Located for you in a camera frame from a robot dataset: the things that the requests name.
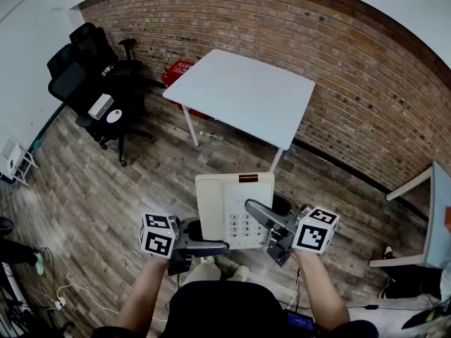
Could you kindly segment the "pale blue table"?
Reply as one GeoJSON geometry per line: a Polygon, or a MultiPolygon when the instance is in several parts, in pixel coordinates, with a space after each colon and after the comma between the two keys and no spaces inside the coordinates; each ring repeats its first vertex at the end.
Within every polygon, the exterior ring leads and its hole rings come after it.
{"type": "Polygon", "coordinates": [[[370,267],[423,265],[439,268],[451,259],[451,232],[445,226],[446,211],[451,208],[451,176],[437,162],[432,162],[430,168],[391,191],[385,198],[392,201],[426,180],[431,181],[431,193],[428,227],[422,253],[388,260],[371,260],[370,267]]]}

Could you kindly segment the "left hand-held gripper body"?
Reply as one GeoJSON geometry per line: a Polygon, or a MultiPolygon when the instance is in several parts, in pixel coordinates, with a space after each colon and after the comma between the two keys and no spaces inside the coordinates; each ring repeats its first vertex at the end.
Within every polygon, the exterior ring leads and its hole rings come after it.
{"type": "Polygon", "coordinates": [[[176,215],[162,216],[144,213],[140,225],[141,250],[152,256],[169,260],[168,274],[189,271],[192,258],[185,251],[188,235],[176,215]]]}

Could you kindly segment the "black device blue screen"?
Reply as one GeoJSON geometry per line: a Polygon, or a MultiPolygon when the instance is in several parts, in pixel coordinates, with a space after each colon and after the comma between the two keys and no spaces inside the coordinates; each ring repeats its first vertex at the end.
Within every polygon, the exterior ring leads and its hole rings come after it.
{"type": "Polygon", "coordinates": [[[314,321],[311,317],[288,309],[285,309],[285,314],[290,327],[308,332],[314,330],[314,321]]]}

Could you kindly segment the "person's right forearm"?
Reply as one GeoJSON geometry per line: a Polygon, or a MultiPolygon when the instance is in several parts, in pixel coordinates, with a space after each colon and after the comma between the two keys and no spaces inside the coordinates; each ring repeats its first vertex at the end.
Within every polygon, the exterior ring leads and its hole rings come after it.
{"type": "Polygon", "coordinates": [[[319,256],[308,251],[294,250],[291,257],[301,272],[316,324],[326,332],[331,332],[349,323],[348,308],[319,256]]]}

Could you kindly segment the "person's beige trousers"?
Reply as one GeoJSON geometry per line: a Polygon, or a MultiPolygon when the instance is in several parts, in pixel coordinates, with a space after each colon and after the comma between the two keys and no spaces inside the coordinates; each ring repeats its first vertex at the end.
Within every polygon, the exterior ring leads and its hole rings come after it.
{"type": "Polygon", "coordinates": [[[221,270],[212,262],[204,262],[197,265],[185,278],[182,286],[198,281],[217,281],[221,278],[221,270]]]}

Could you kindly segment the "white rectangular box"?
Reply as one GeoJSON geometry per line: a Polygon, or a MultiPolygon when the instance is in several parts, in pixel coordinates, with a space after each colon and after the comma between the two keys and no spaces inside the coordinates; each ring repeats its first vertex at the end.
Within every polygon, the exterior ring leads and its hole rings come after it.
{"type": "Polygon", "coordinates": [[[88,110],[88,114],[92,119],[100,120],[112,104],[113,98],[111,95],[102,94],[88,110]]]}

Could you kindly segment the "white desk telephone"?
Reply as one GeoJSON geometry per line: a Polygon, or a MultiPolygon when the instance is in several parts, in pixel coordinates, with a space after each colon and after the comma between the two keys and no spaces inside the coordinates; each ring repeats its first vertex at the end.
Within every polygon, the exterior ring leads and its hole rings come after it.
{"type": "Polygon", "coordinates": [[[272,207],[273,173],[198,175],[197,207],[205,240],[222,241],[229,249],[260,249],[268,230],[245,209],[249,199],[272,207]]]}

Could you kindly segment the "person's black shirt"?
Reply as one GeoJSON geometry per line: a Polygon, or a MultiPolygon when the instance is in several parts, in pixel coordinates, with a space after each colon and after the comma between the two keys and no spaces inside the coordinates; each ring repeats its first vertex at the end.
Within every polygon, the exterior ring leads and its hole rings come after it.
{"type": "Polygon", "coordinates": [[[322,333],[290,327],[285,311],[265,287],[250,282],[198,281],[181,287],[169,303],[159,338],[379,338],[376,326],[355,320],[322,333]]]}

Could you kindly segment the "white metal rack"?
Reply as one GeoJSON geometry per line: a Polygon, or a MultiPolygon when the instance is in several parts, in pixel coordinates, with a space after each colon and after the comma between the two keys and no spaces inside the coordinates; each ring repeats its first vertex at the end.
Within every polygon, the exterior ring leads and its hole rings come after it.
{"type": "Polygon", "coordinates": [[[11,155],[13,167],[12,173],[19,182],[25,186],[29,186],[26,175],[31,168],[38,168],[31,153],[24,150],[20,145],[16,145],[11,155]]]}

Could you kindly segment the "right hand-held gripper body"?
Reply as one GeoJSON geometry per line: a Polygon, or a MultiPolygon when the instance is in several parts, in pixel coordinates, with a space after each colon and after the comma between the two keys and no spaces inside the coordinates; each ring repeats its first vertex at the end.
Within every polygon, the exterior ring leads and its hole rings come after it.
{"type": "Polygon", "coordinates": [[[339,220],[340,215],[320,206],[277,215],[272,219],[266,252],[280,266],[294,250],[321,254],[330,244],[339,220]]]}

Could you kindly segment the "person's left forearm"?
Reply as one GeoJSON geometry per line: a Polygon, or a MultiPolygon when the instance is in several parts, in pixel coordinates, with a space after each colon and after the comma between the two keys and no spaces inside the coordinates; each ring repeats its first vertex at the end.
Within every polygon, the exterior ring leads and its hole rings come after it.
{"type": "Polygon", "coordinates": [[[152,323],[156,300],[169,260],[152,256],[136,279],[132,291],[122,307],[117,326],[146,337],[152,323]]]}

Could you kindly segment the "black office chair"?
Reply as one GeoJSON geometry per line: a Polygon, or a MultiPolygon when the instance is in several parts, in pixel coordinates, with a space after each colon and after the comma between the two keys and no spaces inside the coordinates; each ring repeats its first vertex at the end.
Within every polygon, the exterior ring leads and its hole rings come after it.
{"type": "Polygon", "coordinates": [[[47,68],[51,73],[49,93],[77,114],[75,123],[84,128],[103,150],[107,149],[107,142],[116,140],[118,161],[123,167],[127,165],[123,159],[125,136],[136,135],[147,138],[150,143],[155,142],[152,134],[132,127],[148,115],[144,96],[133,89],[106,88],[101,77],[88,67],[78,48],[72,44],[65,45],[49,60],[47,68]],[[100,120],[95,120],[89,116],[88,110],[102,94],[111,95],[113,104],[100,120]],[[115,123],[107,123],[107,115],[115,109],[122,110],[121,118],[115,123]]]}
{"type": "Polygon", "coordinates": [[[119,45],[125,49],[126,59],[120,59],[106,38],[103,28],[92,23],[84,23],[69,35],[71,43],[84,54],[88,67],[101,77],[102,84],[112,89],[134,89],[140,87],[158,87],[164,89],[162,82],[149,79],[141,74],[144,64],[131,58],[130,50],[136,44],[135,39],[123,39],[119,45]],[[106,77],[102,71],[109,65],[113,70],[106,77]]]}

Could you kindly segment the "red fire extinguisher box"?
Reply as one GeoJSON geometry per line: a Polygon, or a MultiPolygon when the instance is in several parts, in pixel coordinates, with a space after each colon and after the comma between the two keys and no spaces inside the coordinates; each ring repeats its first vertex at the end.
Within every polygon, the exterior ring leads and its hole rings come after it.
{"type": "MultiPolygon", "coordinates": [[[[163,81],[163,84],[165,88],[169,88],[176,80],[178,80],[182,75],[184,75],[192,66],[194,63],[188,62],[188,61],[176,61],[169,69],[164,70],[164,72],[161,75],[161,79],[163,81]]],[[[176,103],[174,101],[171,101],[172,104],[177,105],[177,107],[182,110],[182,105],[179,103],[176,103]]],[[[196,116],[201,119],[207,119],[209,116],[200,113],[199,111],[189,109],[189,114],[196,116]]]]}

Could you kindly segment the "white square table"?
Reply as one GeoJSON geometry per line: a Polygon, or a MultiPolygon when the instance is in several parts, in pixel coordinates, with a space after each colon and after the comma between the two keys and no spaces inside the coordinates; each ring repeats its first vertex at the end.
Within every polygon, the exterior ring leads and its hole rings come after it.
{"type": "Polygon", "coordinates": [[[182,106],[189,127],[189,110],[194,109],[274,145],[274,171],[290,148],[314,87],[313,81],[288,70],[214,49],[163,97],[182,106]]]}

